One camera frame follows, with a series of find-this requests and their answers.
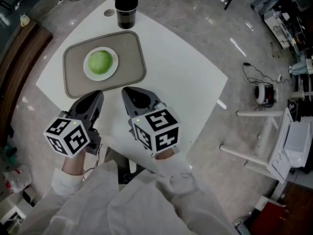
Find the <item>white cube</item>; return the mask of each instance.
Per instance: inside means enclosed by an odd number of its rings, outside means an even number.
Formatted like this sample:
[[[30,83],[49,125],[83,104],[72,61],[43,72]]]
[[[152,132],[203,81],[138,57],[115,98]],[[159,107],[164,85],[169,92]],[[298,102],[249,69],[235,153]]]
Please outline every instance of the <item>white cube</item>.
[[[132,118],[132,124],[136,139],[153,154],[180,142],[180,121],[171,107]]]
[[[70,158],[75,157],[90,142],[80,120],[64,117],[54,118],[44,131],[44,136],[54,151]]]

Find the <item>red object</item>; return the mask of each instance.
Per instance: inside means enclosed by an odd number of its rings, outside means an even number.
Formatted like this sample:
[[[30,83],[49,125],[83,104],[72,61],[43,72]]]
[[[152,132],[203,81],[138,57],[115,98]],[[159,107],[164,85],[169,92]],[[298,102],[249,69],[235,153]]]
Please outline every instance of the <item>red object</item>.
[[[286,207],[267,203],[249,228],[251,235],[272,235],[277,226],[284,222]]]

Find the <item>white box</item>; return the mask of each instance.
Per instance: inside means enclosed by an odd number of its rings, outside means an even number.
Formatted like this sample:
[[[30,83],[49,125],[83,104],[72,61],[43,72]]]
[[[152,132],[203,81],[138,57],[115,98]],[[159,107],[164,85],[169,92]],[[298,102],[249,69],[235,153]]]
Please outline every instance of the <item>white box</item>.
[[[70,158],[75,157],[90,142],[80,120],[64,117],[54,118],[44,131],[44,136],[55,152]]]
[[[152,154],[160,153],[180,142],[180,120],[172,107],[132,118],[135,138]]]
[[[311,124],[309,122],[291,123],[284,150],[293,167],[305,166],[311,141]]]

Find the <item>hole in table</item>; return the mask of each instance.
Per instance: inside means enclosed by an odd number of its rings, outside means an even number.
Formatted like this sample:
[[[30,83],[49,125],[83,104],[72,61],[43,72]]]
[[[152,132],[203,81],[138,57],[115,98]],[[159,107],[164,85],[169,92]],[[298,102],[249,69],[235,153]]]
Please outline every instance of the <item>hole in table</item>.
[[[108,10],[106,10],[103,14],[104,14],[105,17],[111,17],[111,16],[114,15],[114,13],[115,13],[115,10],[113,10],[113,9],[108,9]]]

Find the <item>forearm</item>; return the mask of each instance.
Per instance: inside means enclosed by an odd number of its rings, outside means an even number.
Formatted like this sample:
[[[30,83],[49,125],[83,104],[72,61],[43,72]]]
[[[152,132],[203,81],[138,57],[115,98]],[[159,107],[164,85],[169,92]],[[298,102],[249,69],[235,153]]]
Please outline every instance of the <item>forearm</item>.
[[[69,175],[79,176],[84,173],[84,161],[86,155],[86,148],[80,151],[74,158],[65,158],[62,171]]]

